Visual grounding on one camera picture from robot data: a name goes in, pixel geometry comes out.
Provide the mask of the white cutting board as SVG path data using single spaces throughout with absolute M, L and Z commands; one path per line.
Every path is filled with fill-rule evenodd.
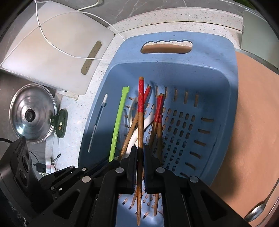
M 83 95 L 114 33 L 84 12 L 32 1 L 1 37 L 1 69 Z

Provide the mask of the blue plastic drain basket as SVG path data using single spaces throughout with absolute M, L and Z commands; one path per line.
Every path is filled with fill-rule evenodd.
M 210 189 L 231 139 L 238 70 L 233 43 L 222 36 L 162 32 L 126 39 L 99 85 L 85 126 L 79 167 L 99 166 L 104 173 L 98 194 L 103 222 L 90 226 L 137 226 L 137 177 L 133 194 L 120 194 L 120 163 L 133 146 L 138 150 L 138 123 L 118 161 L 129 132 L 128 111 L 144 77 L 143 145 L 149 146 L 157 108 L 162 108 L 162 161 L 157 168 L 162 193 L 147 194 L 142 169 L 140 226 L 246 226 L 247 223 Z M 114 159 L 112 135 L 122 96 L 125 99 Z

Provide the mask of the green lid holder clip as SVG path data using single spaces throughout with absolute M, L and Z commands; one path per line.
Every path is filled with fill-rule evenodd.
M 59 138 L 64 138 L 67 128 L 68 111 L 61 109 L 56 115 L 50 118 L 50 124 L 55 128 L 56 135 Z

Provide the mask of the steel pot lid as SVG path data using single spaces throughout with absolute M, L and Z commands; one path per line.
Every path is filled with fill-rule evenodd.
M 57 106 L 51 92 L 39 84 L 27 84 L 13 96 L 9 107 L 9 122 L 14 133 L 27 143 L 38 144 L 53 132 L 51 118 Z

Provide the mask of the metal spoon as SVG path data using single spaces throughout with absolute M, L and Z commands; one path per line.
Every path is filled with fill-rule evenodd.
M 259 202 L 258 204 L 256 204 L 251 210 L 249 213 L 247 213 L 247 215 L 244 217 L 244 220 L 246 222 L 251 222 L 253 220 L 255 220 L 256 218 L 258 218 L 261 213 L 263 213 L 267 203 L 268 203 L 268 200 L 270 199 L 272 193 L 274 192 L 274 190 L 276 189 L 278 185 L 278 180 L 276 181 L 275 185 L 273 186 L 272 190 L 270 191 L 269 195 L 266 197 L 265 200 Z

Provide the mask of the small black adapter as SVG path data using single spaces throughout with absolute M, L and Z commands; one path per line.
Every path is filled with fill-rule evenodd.
M 45 164 L 42 164 L 42 163 L 36 163 L 35 164 L 36 166 L 36 170 L 40 173 L 45 173 L 46 172 L 46 165 Z

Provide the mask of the green plastic spoon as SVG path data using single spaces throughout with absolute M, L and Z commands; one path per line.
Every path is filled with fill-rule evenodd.
M 111 162 L 114 159 L 114 154 L 115 154 L 115 149 L 116 149 L 116 144 L 117 144 L 117 138 L 118 138 L 118 132 L 119 132 L 119 127 L 121 124 L 121 118 L 122 118 L 122 112 L 124 109 L 125 105 L 125 99 L 127 97 L 127 94 L 129 93 L 130 87 L 123 87 L 122 88 L 122 96 L 121 100 L 119 102 L 119 107 L 118 107 L 118 112 L 115 120 L 115 125 L 114 125 L 114 132 L 112 135 L 112 143 L 111 143 L 111 148 L 110 148 L 110 154 L 109 154 L 109 161 Z

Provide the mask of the red wooden chopstick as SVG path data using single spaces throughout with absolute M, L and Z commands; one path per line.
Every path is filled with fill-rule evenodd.
M 161 110 L 162 110 L 162 106 L 163 106 L 163 100 L 164 100 L 164 94 L 159 94 L 159 96 L 157 97 L 157 108 L 156 108 L 156 113 L 155 113 L 155 118 L 153 121 L 153 126 L 152 126 L 152 131 L 150 134 L 150 139 L 149 139 L 149 148 L 152 149 L 153 147 L 153 143 L 155 140 L 155 135 L 157 133 L 157 126 L 158 126 L 158 122 L 159 122 L 159 118 L 161 116 Z

